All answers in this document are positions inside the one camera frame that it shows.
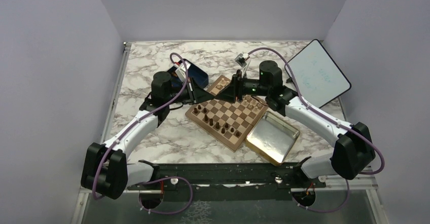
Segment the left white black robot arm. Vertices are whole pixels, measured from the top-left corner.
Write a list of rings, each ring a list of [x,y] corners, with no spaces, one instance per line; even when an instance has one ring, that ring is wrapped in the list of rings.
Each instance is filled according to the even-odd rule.
[[[129,164],[130,154],[167,118],[172,103],[193,105],[214,99],[193,78],[186,79],[181,87],[173,87],[171,79],[166,71],[155,73],[150,97],[144,100],[133,120],[104,143],[95,142],[87,148],[81,187],[91,190],[96,199],[102,196],[117,199],[127,187],[139,183],[148,189],[155,188],[159,184],[156,166],[144,160]]]

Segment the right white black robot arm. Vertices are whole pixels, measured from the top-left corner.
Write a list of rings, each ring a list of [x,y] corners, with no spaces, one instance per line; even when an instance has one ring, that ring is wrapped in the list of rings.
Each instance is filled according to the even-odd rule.
[[[375,159],[368,127],[351,124],[313,107],[298,93],[283,84],[277,63],[266,60],[259,65],[259,79],[249,79],[238,70],[216,96],[229,103],[240,102],[246,95],[263,96],[270,109],[300,122],[333,148],[332,154],[306,157],[294,167],[293,182],[305,187],[322,175],[339,175],[354,179]]]

